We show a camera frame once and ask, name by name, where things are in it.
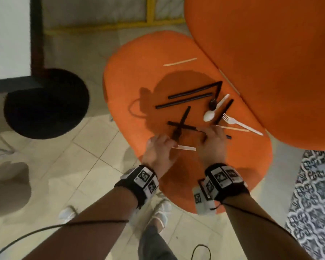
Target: white tabletop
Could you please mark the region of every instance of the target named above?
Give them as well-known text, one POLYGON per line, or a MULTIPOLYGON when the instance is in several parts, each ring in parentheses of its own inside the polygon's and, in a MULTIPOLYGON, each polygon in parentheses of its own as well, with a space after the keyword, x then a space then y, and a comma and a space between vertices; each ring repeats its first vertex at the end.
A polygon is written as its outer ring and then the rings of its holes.
POLYGON ((30 76, 30 0, 0 0, 0 79, 30 76))

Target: gray carpet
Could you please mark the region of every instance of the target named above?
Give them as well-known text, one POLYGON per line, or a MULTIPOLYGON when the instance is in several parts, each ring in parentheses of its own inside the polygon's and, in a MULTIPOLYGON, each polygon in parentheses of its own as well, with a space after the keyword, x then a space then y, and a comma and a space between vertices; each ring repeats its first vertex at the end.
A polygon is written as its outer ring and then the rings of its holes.
POLYGON ((325 259, 325 152, 303 154, 285 228, 314 259, 325 259))

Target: yellow metal frame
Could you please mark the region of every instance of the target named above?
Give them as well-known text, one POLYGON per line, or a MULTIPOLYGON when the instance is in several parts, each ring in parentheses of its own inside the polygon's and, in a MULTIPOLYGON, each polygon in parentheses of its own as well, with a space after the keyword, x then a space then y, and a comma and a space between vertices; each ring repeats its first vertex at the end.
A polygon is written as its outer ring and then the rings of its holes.
POLYGON ((184 18, 155 21, 155 3, 156 0, 147 0, 146 21, 123 22, 123 23, 114 23, 114 24, 103 24, 103 25, 58 27, 52 29, 45 29, 44 33, 46 35, 79 34, 79 33, 88 33, 88 32, 96 32, 96 31, 105 31, 105 30, 116 30, 116 29, 123 29, 123 28, 163 26, 163 25, 175 25, 179 23, 185 23, 184 18))

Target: black round table base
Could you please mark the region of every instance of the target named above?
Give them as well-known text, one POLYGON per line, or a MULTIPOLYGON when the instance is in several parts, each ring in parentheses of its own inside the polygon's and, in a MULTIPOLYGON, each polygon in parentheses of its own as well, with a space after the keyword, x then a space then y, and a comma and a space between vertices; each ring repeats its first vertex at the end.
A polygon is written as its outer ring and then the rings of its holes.
POLYGON ((51 139, 76 127, 87 113, 89 92, 75 74, 47 69, 42 88, 7 94, 4 115, 9 126, 31 139, 51 139))

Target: person's left hand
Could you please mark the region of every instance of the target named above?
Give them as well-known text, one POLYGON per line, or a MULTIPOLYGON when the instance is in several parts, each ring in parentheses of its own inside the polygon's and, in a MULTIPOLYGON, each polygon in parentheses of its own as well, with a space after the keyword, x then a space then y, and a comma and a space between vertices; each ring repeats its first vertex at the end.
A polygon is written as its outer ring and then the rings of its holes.
POLYGON ((142 164, 152 168, 160 179, 175 163, 177 157, 170 159, 170 150, 178 144, 167 135, 157 135, 147 141, 142 164))

